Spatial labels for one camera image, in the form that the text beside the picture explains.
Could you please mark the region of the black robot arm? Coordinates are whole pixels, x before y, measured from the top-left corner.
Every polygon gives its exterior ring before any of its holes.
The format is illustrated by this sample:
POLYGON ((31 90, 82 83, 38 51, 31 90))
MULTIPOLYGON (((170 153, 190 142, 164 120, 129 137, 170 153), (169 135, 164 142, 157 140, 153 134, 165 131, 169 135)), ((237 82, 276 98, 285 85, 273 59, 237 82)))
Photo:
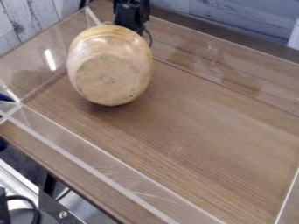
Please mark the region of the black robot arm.
POLYGON ((150 15, 149 0, 113 0, 113 24, 142 35, 150 15))

